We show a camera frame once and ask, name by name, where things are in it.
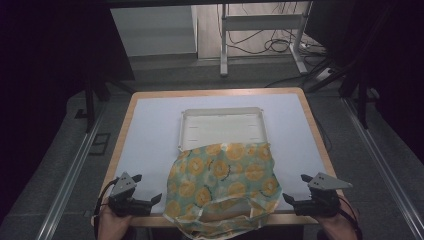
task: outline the white plastic container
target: white plastic container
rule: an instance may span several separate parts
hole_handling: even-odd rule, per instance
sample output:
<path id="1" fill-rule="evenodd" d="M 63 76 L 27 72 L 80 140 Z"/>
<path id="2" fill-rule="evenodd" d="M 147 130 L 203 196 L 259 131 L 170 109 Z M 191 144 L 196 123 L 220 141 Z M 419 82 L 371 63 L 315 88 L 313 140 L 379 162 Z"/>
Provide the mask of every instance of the white plastic container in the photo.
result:
<path id="1" fill-rule="evenodd" d="M 216 143 L 268 142 L 258 107 L 187 109 L 182 112 L 180 151 Z"/>

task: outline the white tabletop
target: white tabletop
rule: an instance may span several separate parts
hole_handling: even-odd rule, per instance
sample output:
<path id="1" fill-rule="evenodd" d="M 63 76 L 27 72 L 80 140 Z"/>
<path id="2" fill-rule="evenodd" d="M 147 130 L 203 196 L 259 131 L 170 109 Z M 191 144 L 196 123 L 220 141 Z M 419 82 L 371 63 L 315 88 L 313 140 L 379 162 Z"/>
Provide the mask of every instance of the white tabletop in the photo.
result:
<path id="1" fill-rule="evenodd" d="M 300 175 L 326 172 L 299 97 L 295 93 L 249 96 L 195 96 L 137 100 L 115 175 L 142 174 L 133 195 L 149 200 L 163 193 L 152 213 L 162 213 L 169 170 L 179 154 L 181 113 L 197 108 L 259 107 L 263 109 L 274 173 L 283 192 L 295 199 L 310 194 Z M 293 208 L 281 198 L 277 210 Z"/>

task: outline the person's hand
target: person's hand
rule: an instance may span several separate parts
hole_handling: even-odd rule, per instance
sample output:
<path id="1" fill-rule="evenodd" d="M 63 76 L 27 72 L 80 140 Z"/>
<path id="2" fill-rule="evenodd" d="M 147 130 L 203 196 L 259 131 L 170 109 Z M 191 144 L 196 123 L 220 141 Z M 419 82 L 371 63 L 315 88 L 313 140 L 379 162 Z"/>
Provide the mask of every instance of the person's hand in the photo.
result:
<path id="1" fill-rule="evenodd" d="M 349 214 L 353 219 L 357 219 L 359 214 L 349 205 L 348 200 L 340 197 L 340 208 Z M 334 217 L 313 217 L 324 229 L 327 237 L 331 240 L 357 240 L 357 236 L 352 224 L 339 213 Z"/>
<path id="2" fill-rule="evenodd" d="M 131 216 L 118 217 L 103 200 L 100 208 L 98 240 L 121 240 L 130 225 Z"/>

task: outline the wooden table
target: wooden table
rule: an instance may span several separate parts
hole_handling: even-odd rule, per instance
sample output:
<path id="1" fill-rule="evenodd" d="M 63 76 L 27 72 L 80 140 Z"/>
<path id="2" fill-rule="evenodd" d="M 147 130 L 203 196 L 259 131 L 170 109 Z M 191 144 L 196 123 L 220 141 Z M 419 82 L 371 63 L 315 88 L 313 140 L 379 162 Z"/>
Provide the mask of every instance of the wooden table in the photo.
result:
<path id="1" fill-rule="evenodd" d="M 303 91 L 299 88 L 271 88 L 271 89 L 225 89 L 225 90 L 195 90 L 195 91 L 162 91 L 162 92 L 138 92 L 132 96 L 129 104 L 124 123 L 122 125 L 115 150 L 112 155 L 112 159 L 109 168 L 106 173 L 106 177 L 103 182 L 103 187 L 108 182 L 113 180 L 116 175 L 116 169 L 121 157 L 123 146 L 127 138 L 128 130 L 133 118 L 134 109 L 139 99 L 150 99 L 150 98 L 175 98 L 175 97 L 199 97 L 199 96 L 249 96 L 249 95 L 261 95 L 261 94 L 296 94 L 299 97 L 302 105 L 306 120 L 309 124 L 313 138 L 317 145 L 319 155 L 322 159 L 323 165 L 327 174 L 336 176 L 333 166 L 330 162 L 329 156 L 325 149 L 324 143 L 321 139 L 315 120 L 312 116 L 308 102 Z M 316 223 L 310 217 L 296 216 L 293 212 L 276 212 L 271 214 L 267 222 L 268 225 L 304 225 Z M 143 226 L 143 227 L 172 227 L 174 226 L 168 220 L 166 220 L 162 214 L 152 213 L 148 217 L 135 217 L 133 218 L 131 225 Z"/>

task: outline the floral cloth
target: floral cloth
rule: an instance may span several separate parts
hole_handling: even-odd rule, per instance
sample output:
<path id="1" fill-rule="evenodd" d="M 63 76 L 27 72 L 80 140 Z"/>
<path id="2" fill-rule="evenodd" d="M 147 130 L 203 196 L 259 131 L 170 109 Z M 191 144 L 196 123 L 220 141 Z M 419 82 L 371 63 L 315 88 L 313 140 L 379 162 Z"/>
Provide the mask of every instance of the floral cloth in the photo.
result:
<path id="1" fill-rule="evenodd" d="M 184 151 L 169 173 L 164 216 L 192 239 L 228 239 L 262 227 L 282 192 L 273 168 L 268 143 L 222 143 Z M 246 203 L 248 214 L 238 210 L 234 215 Z M 210 215 L 215 218 L 202 218 Z"/>

